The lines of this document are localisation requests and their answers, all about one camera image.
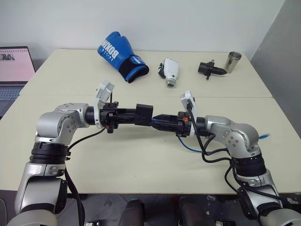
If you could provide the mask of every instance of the laptop keyboard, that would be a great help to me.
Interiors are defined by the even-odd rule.
[[[16,100],[22,87],[0,88],[0,100]]]

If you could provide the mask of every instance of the black tool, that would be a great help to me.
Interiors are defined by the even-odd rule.
[[[219,67],[214,67],[214,60],[211,60],[208,63],[203,63],[201,62],[199,67],[198,67],[198,72],[203,73],[205,76],[207,76],[207,80],[209,79],[211,73],[213,74],[226,74],[227,72]]]

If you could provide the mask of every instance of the laptop screen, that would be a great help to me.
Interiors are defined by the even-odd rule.
[[[34,73],[27,47],[0,48],[0,82],[28,81]]]

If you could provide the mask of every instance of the blue cable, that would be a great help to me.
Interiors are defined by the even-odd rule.
[[[195,149],[192,149],[192,148],[188,147],[186,144],[184,144],[184,142],[182,141],[182,139],[181,139],[180,137],[178,137],[178,139],[179,139],[179,141],[181,142],[181,144],[182,144],[184,147],[186,147],[188,150],[193,151],[193,152],[197,152],[197,153],[202,153],[202,151],[195,150]]]
[[[270,136],[270,134],[263,134],[263,135],[261,135],[260,137],[259,137],[259,139],[264,139],[264,138],[267,138],[268,136]],[[195,150],[195,149],[192,149],[192,148],[190,148],[190,147],[188,147],[183,141],[182,141],[182,139],[180,138],[180,137],[178,137],[178,139],[179,139],[179,141],[181,142],[181,144],[184,146],[184,147],[186,147],[188,150],[190,150],[190,151],[193,151],[193,152],[197,152],[197,153],[202,153],[202,151],[199,151],[199,150]]]
[[[259,136],[259,139],[264,139],[264,138],[267,138],[268,136],[270,136],[269,133],[263,134],[263,135]]]

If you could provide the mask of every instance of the white camera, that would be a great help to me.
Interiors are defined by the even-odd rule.
[[[165,79],[168,88],[174,88],[179,75],[179,64],[170,58],[166,58],[159,66],[159,75]]]

